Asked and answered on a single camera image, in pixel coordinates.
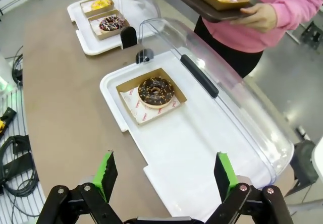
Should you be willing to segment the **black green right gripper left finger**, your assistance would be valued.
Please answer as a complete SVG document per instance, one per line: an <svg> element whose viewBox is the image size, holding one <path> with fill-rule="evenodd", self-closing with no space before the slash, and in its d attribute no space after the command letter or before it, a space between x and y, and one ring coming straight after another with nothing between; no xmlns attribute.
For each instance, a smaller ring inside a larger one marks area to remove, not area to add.
<svg viewBox="0 0 323 224"><path fill-rule="evenodd" d="M103 158L94 178L70 190L54 186L45 201L37 223L76 223L81 215L90 215L94 223L118 223L119 217L109 201L118 176L114 152Z"/></svg>

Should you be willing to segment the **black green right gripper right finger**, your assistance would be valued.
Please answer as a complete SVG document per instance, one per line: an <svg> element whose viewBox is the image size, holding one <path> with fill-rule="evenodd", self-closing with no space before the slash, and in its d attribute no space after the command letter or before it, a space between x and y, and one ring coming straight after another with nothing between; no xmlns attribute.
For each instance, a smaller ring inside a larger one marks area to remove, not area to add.
<svg viewBox="0 0 323 224"><path fill-rule="evenodd" d="M236 223L242 215L252 217L254 223L288 222L281 190L275 185L260 190L239 182L227 154L217 153L214 177L222 203L206 223Z"/></svg>

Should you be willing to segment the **person's left hand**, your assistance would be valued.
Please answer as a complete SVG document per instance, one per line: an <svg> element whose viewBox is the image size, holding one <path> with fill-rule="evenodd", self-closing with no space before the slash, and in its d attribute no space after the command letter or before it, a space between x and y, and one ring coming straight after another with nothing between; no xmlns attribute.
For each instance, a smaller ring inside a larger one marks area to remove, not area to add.
<svg viewBox="0 0 323 224"><path fill-rule="evenodd" d="M240 11L247 16L231 21L231 25L244 26L261 33L267 33L277 27L277 13L270 4L256 4L249 8L241 8Z"/></svg>

